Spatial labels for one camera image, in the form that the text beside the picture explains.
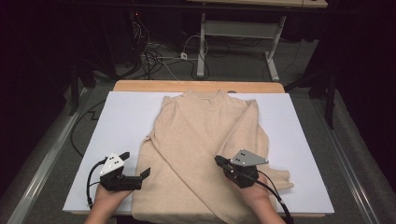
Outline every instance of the knit fabric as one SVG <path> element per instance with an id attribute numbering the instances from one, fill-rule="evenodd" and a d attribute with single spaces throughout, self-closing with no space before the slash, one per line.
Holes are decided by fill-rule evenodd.
<path id="1" fill-rule="evenodd" d="M 142 143 L 136 173 L 151 167 L 134 192 L 134 218 L 153 223 L 257 223 L 214 158 L 232 158 L 244 148 L 268 156 L 268 137 L 255 100 L 224 91 L 187 91 L 165 97 L 152 132 Z M 288 171 L 258 169 L 278 190 L 291 188 Z"/>

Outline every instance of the forearm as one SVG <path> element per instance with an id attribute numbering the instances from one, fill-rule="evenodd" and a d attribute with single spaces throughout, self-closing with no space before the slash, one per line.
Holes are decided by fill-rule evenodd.
<path id="1" fill-rule="evenodd" d="M 85 224 L 106 224 L 111 216 L 112 212 L 104 210 L 101 204 L 94 204 Z"/>
<path id="2" fill-rule="evenodd" d="M 268 198 L 255 200 L 250 205 L 260 224 L 284 224 L 285 221 L 279 216 Z"/>

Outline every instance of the sweater collar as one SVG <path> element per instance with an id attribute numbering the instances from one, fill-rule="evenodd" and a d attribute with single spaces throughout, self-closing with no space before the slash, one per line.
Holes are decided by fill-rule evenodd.
<path id="1" fill-rule="evenodd" d="M 184 96 L 188 98 L 190 102 L 200 107 L 215 108 L 224 102 L 227 93 L 225 93 L 223 90 L 212 92 L 188 90 L 184 93 Z"/>

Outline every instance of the white table surface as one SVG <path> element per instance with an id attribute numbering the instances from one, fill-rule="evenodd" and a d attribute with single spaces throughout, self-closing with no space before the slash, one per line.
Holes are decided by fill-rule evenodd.
<path id="1" fill-rule="evenodd" d="M 112 91 L 93 132 L 74 183 L 69 191 L 64 211 L 88 213 L 86 183 L 91 168 L 111 152 L 119 155 L 129 151 L 123 173 L 134 175 L 140 145 L 152 130 L 164 96 L 180 92 Z M 334 213 L 332 203 L 306 142 L 290 96 L 287 93 L 230 93 L 244 100 L 256 99 L 260 125 L 269 137 L 269 161 L 274 169 L 289 170 L 294 188 L 281 190 L 280 196 L 294 215 Z M 96 168 L 91 182 L 99 181 L 102 166 Z M 91 187 L 94 198 L 96 185 Z M 133 196 L 120 205 L 117 214 L 131 214 Z M 280 205 L 277 211 L 283 213 Z"/>

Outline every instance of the human hand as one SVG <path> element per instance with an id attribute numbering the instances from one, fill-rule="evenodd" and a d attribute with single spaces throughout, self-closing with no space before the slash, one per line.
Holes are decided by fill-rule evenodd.
<path id="1" fill-rule="evenodd" d="M 92 210 L 85 223 L 106 223 L 120 206 L 121 202 L 132 192 L 132 190 L 117 192 L 107 191 L 101 184 L 99 184 L 96 189 Z"/>
<path id="2" fill-rule="evenodd" d="M 267 184 L 266 177 L 259 173 L 257 179 L 263 184 Z M 227 178 L 227 181 L 236 189 L 241 195 L 243 201 L 249 206 L 261 224 L 277 224 L 285 223 L 279 216 L 274 207 L 271 205 L 268 190 L 259 184 L 254 184 L 251 187 L 240 189 L 233 181 Z"/>

